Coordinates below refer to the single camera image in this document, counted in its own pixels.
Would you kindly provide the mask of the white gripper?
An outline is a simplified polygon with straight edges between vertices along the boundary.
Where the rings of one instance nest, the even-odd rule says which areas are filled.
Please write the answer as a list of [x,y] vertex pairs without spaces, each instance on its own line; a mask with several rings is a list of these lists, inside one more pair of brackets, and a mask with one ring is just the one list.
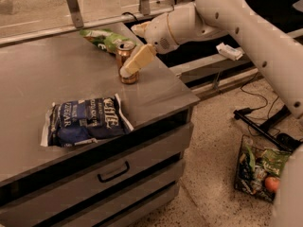
[[141,68],[151,63],[156,55],[167,54],[176,50],[180,44],[177,40],[177,28],[180,18],[172,12],[161,14],[151,21],[131,27],[131,31],[138,37],[145,39],[147,44],[138,45],[131,56],[123,63],[119,73],[123,78],[129,78]]

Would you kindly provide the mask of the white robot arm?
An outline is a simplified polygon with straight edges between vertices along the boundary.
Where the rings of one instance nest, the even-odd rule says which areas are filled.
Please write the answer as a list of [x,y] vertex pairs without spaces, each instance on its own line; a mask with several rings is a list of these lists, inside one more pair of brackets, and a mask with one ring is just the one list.
[[[136,49],[121,72],[147,65],[155,53],[179,45],[229,34],[287,106],[303,120],[303,45],[256,14],[245,0],[195,0],[149,22],[132,27],[149,51]],[[273,206],[271,227],[303,226],[303,149],[297,148],[284,167]]]

